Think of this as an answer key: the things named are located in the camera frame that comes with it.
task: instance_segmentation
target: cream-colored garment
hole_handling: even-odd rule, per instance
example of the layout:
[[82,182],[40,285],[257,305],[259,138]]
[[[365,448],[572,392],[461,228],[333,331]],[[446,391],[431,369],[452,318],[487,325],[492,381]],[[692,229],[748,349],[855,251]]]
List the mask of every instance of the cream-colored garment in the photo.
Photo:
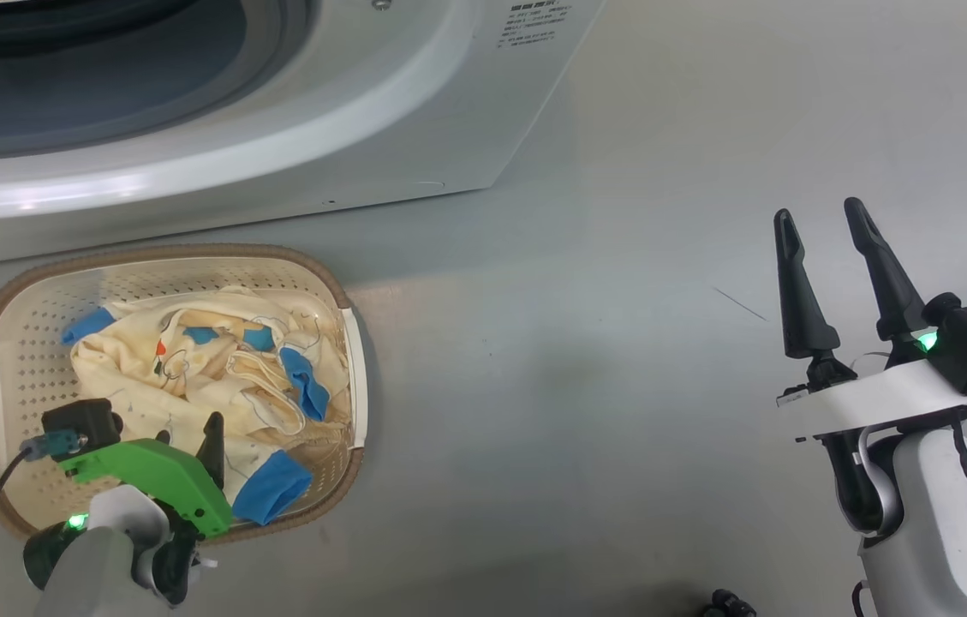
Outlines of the cream-colored garment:
[[[224,495],[284,445],[345,438],[341,405],[349,386],[346,359],[314,320],[241,286],[220,291],[108,304],[115,323],[72,348],[84,398],[109,398],[122,417],[122,438],[170,433],[170,444],[195,453],[213,411],[224,414]],[[186,328],[209,327],[217,338],[196,344]],[[273,351],[244,343],[248,329],[268,327]],[[312,363],[315,381],[331,395],[325,422],[304,417],[277,352],[294,347]]]

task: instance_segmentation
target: gray floor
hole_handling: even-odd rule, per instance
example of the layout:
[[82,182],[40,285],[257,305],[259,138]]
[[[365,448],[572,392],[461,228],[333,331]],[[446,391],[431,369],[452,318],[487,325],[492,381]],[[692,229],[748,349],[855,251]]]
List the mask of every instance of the gray floor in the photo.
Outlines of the gray floor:
[[715,586],[851,614],[824,454],[774,421],[804,366],[770,224],[795,212],[842,357],[882,349],[847,195],[967,301],[967,0],[613,0],[493,189],[182,238],[323,259],[373,389],[349,497],[213,550],[182,614],[663,616]]

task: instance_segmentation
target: blue patch on fabric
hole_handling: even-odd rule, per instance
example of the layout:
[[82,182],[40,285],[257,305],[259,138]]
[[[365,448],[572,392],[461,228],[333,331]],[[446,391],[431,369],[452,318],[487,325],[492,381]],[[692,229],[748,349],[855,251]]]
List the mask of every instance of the blue patch on fabric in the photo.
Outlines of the blue patch on fabric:
[[256,351],[274,351],[274,331],[268,326],[261,329],[247,329],[243,332],[244,343]]
[[186,328],[185,331],[182,331],[182,333],[185,333],[186,336],[189,336],[191,339],[193,339],[194,344],[209,343],[210,340],[220,337],[217,331],[206,327]]
[[80,343],[80,339],[83,339],[89,333],[102,331],[103,328],[114,323],[114,321],[114,315],[100,306],[94,312],[80,317],[79,320],[69,324],[69,327],[64,328],[64,332],[61,332],[61,344],[71,347],[73,344]]
[[290,347],[284,347],[278,355],[284,374],[299,393],[296,395],[296,403],[300,405],[300,410],[314,421],[323,422],[323,418],[327,417],[327,403],[331,401],[331,395],[327,394],[325,387],[315,382],[312,363],[300,355],[300,351]]
[[257,524],[268,524],[311,485],[312,472],[278,450],[240,488],[232,504],[232,514]]

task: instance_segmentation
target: brown basket rim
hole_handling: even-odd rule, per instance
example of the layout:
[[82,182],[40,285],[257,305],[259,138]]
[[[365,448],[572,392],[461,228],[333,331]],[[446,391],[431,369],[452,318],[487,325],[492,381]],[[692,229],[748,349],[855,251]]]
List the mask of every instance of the brown basket rim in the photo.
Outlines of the brown basket rim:
[[[339,309],[350,308],[349,297],[346,297],[346,292],[335,280],[331,271],[327,270],[326,266],[318,259],[303,254],[299,250],[287,249],[284,246],[259,245],[258,243],[190,243],[189,245],[170,245],[151,247],[150,249],[111,251],[111,253],[65,259],[65,261],[56,261],[29,269],[20,276],[14,277],[0,289],[0,315],[10,304],[10,301],[29,288],[30,285],[37,284],[37,282],[47,278],[60,276],[60,274],[79,273],[83,270],[93,270],[106,266],[121,266],[123,263],[135,261],[161,261],[162,259],[190,257],[260,257],[292,261],[310,270],[319,280],[323,281],[324,285],[327,285],[327,289],[331,290],[331,296],[334,297],[335,304]],[[204,544],[211,546],[212,544],[239,542],[239,540],[292,530],[294,527],[313,522],[316,518],[329,512],[346,496],[350,487],[353,487],[358,472],[361,471],[363,458],[365,458],[365,448],[351,448],[349,450],[349,464],[347,464],[346,471],[339,479],[338,484],[330,493],[327,493],[326,497],[323,497],[323,500],[316,501],[306,511],[280,516],[264,527],[249,527],[243,528],[243,530],[229,531],[228,534],[217,536],[217,538],[210,539]],[[10,535],[16,536],[20,540],[26,540],[38,532],[36,527],[26,522],[18,514],[14,505],[7,499],[6,494],[0,495],[0,524],[10,532]]]

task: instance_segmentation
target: washing machine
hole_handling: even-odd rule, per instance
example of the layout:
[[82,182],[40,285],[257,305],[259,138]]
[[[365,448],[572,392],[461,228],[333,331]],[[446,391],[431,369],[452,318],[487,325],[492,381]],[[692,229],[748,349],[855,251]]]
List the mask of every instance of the washing machine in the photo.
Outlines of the washing machine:
[[0,261],[491,186],[604,0],[0,0]]

